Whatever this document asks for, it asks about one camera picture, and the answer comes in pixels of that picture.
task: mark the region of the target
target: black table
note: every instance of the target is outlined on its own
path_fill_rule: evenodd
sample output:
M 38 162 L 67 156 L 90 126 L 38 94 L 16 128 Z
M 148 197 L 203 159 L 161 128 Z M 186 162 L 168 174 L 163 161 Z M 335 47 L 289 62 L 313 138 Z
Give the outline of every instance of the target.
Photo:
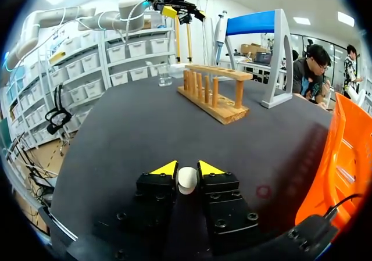
M 143 171 L 174 159 L 179 167 L 196 167 L 201 159 L 233 172 L 264 229 L 294 225 L 320 163 L 331 114 L 297 97 L 265 109 L 260 102 L 267 85 L 246 81 L 243 105 L 251 111 L 222 125 L 178 94 L 181 84 L 158 87 L 157 78 L 150 78 L 113 87 L 91 110 L 65 157 L 51 208 L 75 235 L 90 233 L 100 217 L 115 216 Z M 234 81 L 220 83 L 221 94 L 234 99 L 234 90 Z M 197 202 L 194 196 L 178 197 L 170 255 L 208 249 Z

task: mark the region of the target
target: cardboard box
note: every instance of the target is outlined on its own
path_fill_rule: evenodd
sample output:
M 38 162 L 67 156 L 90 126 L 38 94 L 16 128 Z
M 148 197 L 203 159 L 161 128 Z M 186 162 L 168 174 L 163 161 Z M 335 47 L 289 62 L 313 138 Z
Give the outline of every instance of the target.
M 143 30 L 149 30 L 151 28 L 151 21 L 150 20 L 145 20 L 145 26 Z
M 256 57 L 256 52 L 263 52 L 263 53 L 267 53 L 269 52 L 267 49 L 264 49 L 264 48 L 261 48 L 261 47 L 258 47 L 257 44 L 255 45 L 249 45 L 249 44 L 242 44 L 241 45 L 241 49 L 240 49 L 240 53 L 244 54 L 244 55 L 247 55 L 249 53 L 251 53 L 251 58 L 254 60 L 255 57 Z

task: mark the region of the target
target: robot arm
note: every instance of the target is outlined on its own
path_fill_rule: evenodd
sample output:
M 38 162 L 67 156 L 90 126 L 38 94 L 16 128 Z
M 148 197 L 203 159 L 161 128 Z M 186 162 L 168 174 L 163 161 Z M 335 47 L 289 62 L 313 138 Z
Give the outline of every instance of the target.
M 35 11 L 27 16 L 19 42 L 9 52 L 2 65 L 1 87 L 8 82 L 17 64 L 37 47 L 41 28 L 63 25 L 76 20 L 79 22 L 78 30 L 126 30 L 128 35 L 129 32 L 144 27 L 144 11 L 150 6 L 168 17 L 175 18 L 179 15 L 181 24 L 190 23 L 191 14 L 201 21 L 205 17 L 194 4 L 184 0 L 120 0 L 119 11 L 102 12 L 96 15 L 95 8 L 81 6 Z

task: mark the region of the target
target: headphones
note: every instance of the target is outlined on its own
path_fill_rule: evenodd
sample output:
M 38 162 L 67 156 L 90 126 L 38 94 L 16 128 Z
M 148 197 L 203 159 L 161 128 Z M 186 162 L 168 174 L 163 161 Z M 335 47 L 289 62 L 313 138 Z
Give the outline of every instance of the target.
M 54 135 L 58 130 L 60 130 L 66 123 L 68 123 L 72 115 L 69 113 L 63 106 L 61 101 L 61 90 L 63 85 L 60 84 L 54 89 L 54 105 L 55 107 L 50 110 L 48 113 L 45 114 L 45 119 L 49 121 L 49 125 L 46 128 L 48 132 L 52 135 Z M 64 115 L 61 124 L 57 125 L 55 124 L 52 119 L 58 115 Z

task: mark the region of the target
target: wooden peg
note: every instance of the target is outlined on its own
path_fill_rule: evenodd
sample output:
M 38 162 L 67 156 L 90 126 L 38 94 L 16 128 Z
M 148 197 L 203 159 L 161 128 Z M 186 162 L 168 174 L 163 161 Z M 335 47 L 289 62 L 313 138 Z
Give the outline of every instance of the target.
M 237 89 L 235 90 L 235 108 L 239 109 L 242 106 L 244 81 L 237 81 Z
M 187 71 L 184 70 L 184 90 L 187 91 L 187 89 L 188 89 Z
M 206 75 L 205 79 L 205 87 L 204 87 L 204 103 L 209 103 L 209 76 Z
M 187 71 L 187 91 L 192 93 L 192 73 Z
M 196 72 L 192 72 L 192 94 L 196 96 L 197 87 L 196 87 Z
M 217 106 L 217 100 L 219 98 L 219 78 L 213 78 L 213 92 L 212 92 L 212 107 Z
M 198 98 L 199 98 L 199 100 L 203 100 L 202 75 L 201 75 L 201 73 L 197 73 L 196 75 L 198 76 Z

